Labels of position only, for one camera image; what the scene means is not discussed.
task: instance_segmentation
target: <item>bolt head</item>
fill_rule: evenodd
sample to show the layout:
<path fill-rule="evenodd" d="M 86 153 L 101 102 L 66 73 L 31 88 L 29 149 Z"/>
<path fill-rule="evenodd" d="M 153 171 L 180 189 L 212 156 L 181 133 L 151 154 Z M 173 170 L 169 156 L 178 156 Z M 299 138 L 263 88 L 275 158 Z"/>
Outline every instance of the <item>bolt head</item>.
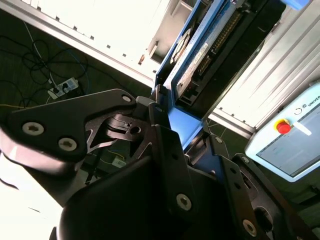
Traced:
<path fill-rule="evenodd" d="M 248 164 L 250 162 L 246 156 L 242 156 L 241 158 L 246 164 Z"/>
<path fill-rule="evenodd" d="M 127 95 L 122 95 L 122 99 L 125 100 L 126 102 L 131 102 L 131 98 L 128 97 Z"/>
<path fill-rule="evenodd" d="M 37 122 L 26 122 L 22 126 L 22 131 L 31 136 L 38 136 L 44 133 L 45 128 Z"/>
<path fill-rule="evenodd" d="M 192 207 L 190 199 L 183 193 L 180 193 L 176 196 L 176 202 L 178 206 L 185 211 L 189 211 Z"/>
<path fill-rule="evenodd" d="M 215 137 L 214 138 L 219 144 L 222 144 L 223 143 L 223 141 L 222 141 L 222 139 L 220 138 L 220 137 Z"/>
<path fill-rule="evenodd" d="M 242 225 L 243 225 L 244 229 L 247 231 L 247 233 L 250 234 L 252 237 L 257 236 L 257 229 L 256 229 L 255 225 L 253 225 L 252 222 L 245 219 L 242 221 Z"/>
<path fill-rule="evenodd" d="M 76 141 L 69 137 L 61 138 L 58 142 L 58 145 L 60 149 L 67 152 L 74 151 L 77 148 Z"/>

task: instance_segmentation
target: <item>floor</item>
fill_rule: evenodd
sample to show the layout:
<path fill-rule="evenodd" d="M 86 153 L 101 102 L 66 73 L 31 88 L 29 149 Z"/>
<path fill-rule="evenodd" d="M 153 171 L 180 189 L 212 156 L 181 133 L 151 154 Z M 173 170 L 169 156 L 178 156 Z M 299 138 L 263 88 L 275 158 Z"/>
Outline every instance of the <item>floor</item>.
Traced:
<path fill-rule="evenodd" d="M 48 78 L 44 77 L 44 75 L 36 69 L 36 67 L 38 67 L 37 65 L 32 66 L 32 62 L 24 59 L 37 58 L 35 51 L 32 50 L 32 40 L 24 23 L 1 10 L 0 22 L 0 121 L 4 121 L 7 113 L 17 109 L 6 105 L 18 107 L 28 105 L 28 107 L 33 107 L 45 104 L 47 101 L 54 101 L 49 98 L 47 93 L 47 89 L 50 88 L 50 85 L 46 83 Z M 82 85 L 84 92 L 88 89 L 89 93 L 97 93 L 120 88 L 127 90 L 134 96 L 148 97 L 150 95 L 151 89 L 149 87 L 82 52 L 68 50 L 59 53 L 69 48 L 69 46 L 30 25 L 28 25 L 28 28 L 33 39 L 36 41 L 36 46 L 42 58 L 49 65 L 52 71 L 52 77 L 57 84 L 71 77 L 76 77 Z M 88 67 L 87 71 L 84 72 L 83 67 L 77 64 L 77 60 L 75 60 L 72 55 L 81 63 L 85 63 L 87 58 L 88 64 L 92 67 Z M 45 74 L 48 74 L 45 67 L 43 67 L 42 70 Z M 213 133 L 224 139 L 230 156 L 244 152 L 248 142 L 245 138 L 215 122 L 209 121 L 209 125 Z M 119 168 L 112 165 L 112 162 L 115 158 L 120 160 L 124 159 L 125 161 L 129 156 L 128 149 L 128 143 L 122 141 L 117 142 L 109 150 L 103 152 L 98 168 L 109 173 L 118 170 Z M 96 158 L 96 155 L 97 152 L 94 152 L 92 155 L 87 156 L 86 162 L 91 164 Z M 296 204 L 315 195 L 311 186 L 320 188 L 320 169 L 315 170 L 296 183 L 288 183 L 263 167 L 261 167 L 261 169 L 282 194 Z M 299 214 L 310 227 L 316 228 L 320 225 L 319 202 L 300 210 Z"/>

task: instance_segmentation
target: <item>metal plate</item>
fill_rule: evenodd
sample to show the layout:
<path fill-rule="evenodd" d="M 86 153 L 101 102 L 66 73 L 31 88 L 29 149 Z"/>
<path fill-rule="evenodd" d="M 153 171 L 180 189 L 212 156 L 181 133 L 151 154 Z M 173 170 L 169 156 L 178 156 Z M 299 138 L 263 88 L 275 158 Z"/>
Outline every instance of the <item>metal plate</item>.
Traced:
<path fill-rule="evenodd" d="M 210 118 L 250 138 L 320 77 L 320 0 L 290 7 Z"/>

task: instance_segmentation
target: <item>blue frame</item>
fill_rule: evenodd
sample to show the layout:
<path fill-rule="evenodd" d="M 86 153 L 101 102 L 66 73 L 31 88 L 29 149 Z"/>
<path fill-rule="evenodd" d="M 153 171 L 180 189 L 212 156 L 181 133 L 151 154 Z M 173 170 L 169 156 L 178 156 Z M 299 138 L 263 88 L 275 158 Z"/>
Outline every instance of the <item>blue frame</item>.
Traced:
<path fill-rule="evenodd" d="M 304 5 L 308 3 L 308 0 L 283 0 L 283 1 L 285 1 L 287 4 L 291 4 L 294 8 L 298 8 L 298 9 L 302 8 Z M 168 61 L 170 61 L 170 56 L 172 55 L 180 37 L 187 30 L 187 26 L 189 25 L 195 13 L 197 12 L 197 9 L 200 3 L 201 3 L 201 0 L 197 0 L 195 6 L 193 7 L 192 12 L 190 13 L 188 19 L 186 20 L 186 23 L 183 29 L 181 30 L 174 44 L 171 46 L 166 57 L 162 61 L 162 64 L 160 65 L 160 68 L 156 75 L 155 86 L 158 84 L 157 79 L 158 79 L 159 73 L 161 73 L 161 71 L 164 69 L 165 64 Z M 208 12 L 203 18 L 201 24 L 197 28 L 188 46 L 186 47 L 184 54 L 178 60 L 173 70 L 171 71 L 170 75 L 168 76 L 168 78 L 165 80 L 163 84 L 168 89 L 168 95 L 169 95 L 168 116 L 170 120 L 170 125 L 171 125 L 171 128 L 179 134 L 183 149 L 185 149 L 190 144 L 190 142 L 194 139 L 194 137 L 203 128 L 203 122 L 200 118 L 197 118 L 191 115 L 184 109 L 175 105 L 175 100 L 176 100 L 175 96 L 177 95 L 176 86 L 181 76 L 187 70 L 187 67 L 189 66 L 188 63 L 190 63 L 190 61 L 195 57 L 195 51 L 203 45 L 204 41 L 208 37 L 209 35 L 208 28 L 210 27 L 212 31 L 213 24 L 214 25 L 219 24 L 219 21 L 213 23 L 213 20 L 215 19 L 217 13 L 219 12 L 221 6 L 224 3 L 232 5 L 230 3 L 230 0 L 215 0 L 212 3 Z"/>
<path fill-rule="evenodd" d="M 312 104 L 311 106 L 306 105 L 305 108 L 303 108 L 302 106 L 304 106 L 305 103 L 311 103 L 318 97 L 320 97 L 320 82 L 309 87 L 296 100 L 290 103 L 284 110 L 282 110 L 277 116 L 275 116 L 267 125 L 259 130 L 258 133 L 251 138 L 249 144 L 245 149 L 245 154 L 257 163 L 261 164 L 265 168 L 269 169 L 270 171 L 274 172 L 275 174 L 286 179 L 289 182 L 295 182 L 318 168 L 320 166 L 320 160 L 318 160 L 318 162 L 315 162 L 313 165 L 311 165 L 298 175 L 292 177 L 279 168 L 273 166 L 271 163 L 257 156 L 257 154 L 263 148 L 265 148 L 281 135 L 274 129 L 274 125 L 278 120 L 286 119 L 290 122 L 290 124 L 297 122 L 307 113 L 312 111 L 317 106 L 317 104 Z M 301 110 L 301 113 L 295 114 L 297 110 Z"/>

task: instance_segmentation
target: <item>cable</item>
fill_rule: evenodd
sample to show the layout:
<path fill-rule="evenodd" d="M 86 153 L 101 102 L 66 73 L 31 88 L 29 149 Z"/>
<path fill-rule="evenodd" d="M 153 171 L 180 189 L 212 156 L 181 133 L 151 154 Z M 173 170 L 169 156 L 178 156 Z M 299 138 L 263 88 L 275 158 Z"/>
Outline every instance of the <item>cable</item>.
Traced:
<path fill-rule="evenodd" d="M 125 160 L 125 159 L 126 159 L 123 155 L 121 155 L 121 154 L 119 154 L 119 153 L 117 153 L 117 152 L 110 151 L 110 150 L 107 150 L 107 151 L 108 151 L 109 153 L 112 153 L 112 154 L 114 154 L 114 155 L 119 156 L 120 158 L 122 158 L 122 160 Z"/>
<path fill-rule="evenodd" d="M 56 44 L 59 48 L 64 49 L 57 41 L 54 40 L 54 42 L 55 42 L 55 44 Z M 86 93 L 85 93 L 85 94 L 87 95 L 87 94 L 89 94 L 89 92 L 90 92 L 90 80 L 89 80 L 88 73 L 87 73 L 85 67 L 80 63 L 80 61 L 78 60 L 78 58 L 71 52 L 71 50 L 67 50 L 67 52 L 76 60 L 76 62 L 77 62 L 78 64 L 80 64 L 81 68 L 82 68 L 83 71 L 85 72 L 86 81 L 87 81 L 87 88 L 86 88 Z"/>
<path fill-rule="evenodd" d="M 0 107 L 9 107 L 9 108 L 17 108 L 17 109 L 30 109 L 30 107 L 15 106 L 15 105 L 9 105 L 9 104 L 0 104 Z"/>
<path fill-rule="evenodd" d="M 0 83 L 10 83 L 10 84 L 12 84 L 12 85 L 13 85 L 13 86 L 18 90 L 18 92 L 19 92 L 19 94 L 20 94 L 21 98 L 22 98 L 22 99 L 24 98 L 24 96 L 23 96 L 23 94 L 22 94 L 22 92 L 21 92 L 20 88 L 19 88 L 19 87 L 18 87 L 18 85 L 17 85 L 17 84 L 15 84 L 14 82 L 12 82 L 12 81 L 8 81 L 8 80 L 0 80 Z"/>
<path fill-rule="evenodd" d="M 37 46 L 36 46 L 36 44 L 35 44 L 35 41 L 34 41 L 34 38 L 32 37 L 32 34 L 31 34 L 31 32 L 30 32 L 30 30 L 29 30 L 26 22 L 23 21 L 23 24 L 24 24 L 24 26 L 25 26 L 25 28 L 26 28 L 26 30 L 27 30 L 30 38 L 31 38 L 32 45 L 34 46 L 35 51 L 37 52 L 37 54 L 38 54 L 39 57 L 41 58 L 41 60 L 42 60 L 43 64 L 45 65 L 45 67 L 48 69 L 48 66 L 46 66 L 46 64 L 45 64 L 45 62 L 44 62 L 44 60 L 43 60 L 43 57 L 41 56 L 40 52 L 38 51 L 38 48 L 37 48 Z M 51 74 L 50 70 L 49 70 L 49 77 L 50 77 L 49 79 L 51 79 L 51 81 L 53 82 L 54 86 L 57 87 L 57 84 L 56 84 L 54 78 L 52 77 L 52 74 Z"/>
<path fill-rule="evenodd" d="M 48 97 L 48 99 L 46 100 L 45 104 L 49 103 L 50 98 L 51 98 L 51 96 Z"/>
<path fill-rule="evenodd" d="M 51 75 L 55 75 L 59 78 L 62 78 L 62 79 L 70 79 L 71 76 L 65 76 L 65 75 L 61 75 L 59 74 L 58 72 L 55 72 L 50 66 L 51 65 L 54 65 L 54 64 L 77 64 L 77 65 L 82 65 L 82 69 L 83 69 L 83 72 L 79 75 L 79 76 L 72 76 L 74 77 L 75 79 L 80 79 L 82 78 L 84 75 L 88 75 L 87 71 L 88 71 L 88 68 L 92 68 L 106 76 L 108 76 L 110 79 L 112 79 L 113 81 L 115 81 L 122 89 L 124 89 L 125 91 L 127 91 L 129 94 L 131 94 L 133 97 L 136 97 L 135 94 L 133 94 L 129 89 L 127 89 L 126 86 L 124 86 L 122 83 L 120 83 L 118 80 L 116 80 L 115 78 L 113 78 L 109 73 L 105 72 L 104 70 L 101 70 L 91 64 L 88 63 L 88 58 L 85 54 L 83 54 L 83 58 L 85 59 L 85 62 L 81 62 L 79 61 L 79 59 L 77 59 L 77 61 L 61 61 L 61 60 L 56 60 L 61 54 L 67 52 L 67 51 L 77 51 L 77 49 L 75 48 L 65 48 L 65 49 L 62 49 L 61 51 L 57 52 L 55 55 L 53 56 L 50 56 L 50 52 L 49 52 L 49 46 L 48 44 L 43 41 L 43 40 L 35 40 L 33 43 L 32 43 L 32 49 L 29 48 L 28 46 L 20 43 L 20 42 L 17 42 L 7 36 L 3 36 L 3 35 L 0 35 L 0 39 L 5 39 L 7 41 L 10 41 L 20 47 L 23 47 L 25 50 L 26 50 L 26 53 L 25 54 L 18 54 L 16 52 L 11 52 L 11 51 L 8 51 L 6 49 L 0 49 L 0 52 L 4 52 L 4 53 L 7 53 L 7 54 L 10 54 L 10 55 L 13 55 L 13 56 L 16 56 L 16 57 L 19 57 L 22 59 L 22 63 L 23 65 L 29 69 L 30 71 L 30 77 L 31 77 L 31 80 L 38 84 L 38 85 L 44 85 L 48 82 L 48 79 L 50 78 L 49 75 L 46 75 L 45 72 L 43 72 L 43 68 L 46 68 L 48 69 L 49 73 Z M 47 59 L 41 59 L 39 57 L 39 55 L 37 54 L 37 51 L 34 47 L 34 44 L 35 43 L 42 43 L 44 44 L 45 48 L 47 49 L 47 53 L 48 53 L 48 58 Z M 39 82 L 37 80 L 35 80 L 34 76 L 33 76 L 33 73 L 35 71 L 40 71 L 42 73 L 42 75 L 45 77 L 45 81 L 44 82 Z"/>
<path fill-rule="evenodd" d="M 221 134 L 221 136 L 220 136 L 220 138 L 222 138 L 222 136 L 224 135 L 224 133 L 225 133 L 226 130 L 227 130 L 227 128 L 225 127 L 224 130 L 223 130 L 223 132 L 222 132 L 222 134 Z"/>
<path fill-rule="evenodd" d="M 88 153 L 87 155 L 92 155 L 92 156 L 97 157 L 97 155 L 96 155 L 96 154 L 94 154 L 94 153 Z M 113 165 L 111 162 L 104 161 L 101 157 L 100 157 L 100 161 L 101 161 L 101 162 L 103 162 L 103 163 L 105 163 L 105 164 Z"/>
<path fill-rule="evenodd" d="M 219 125 L 219 123 L 215 123 L 209 126 L 209 128 Z"/>

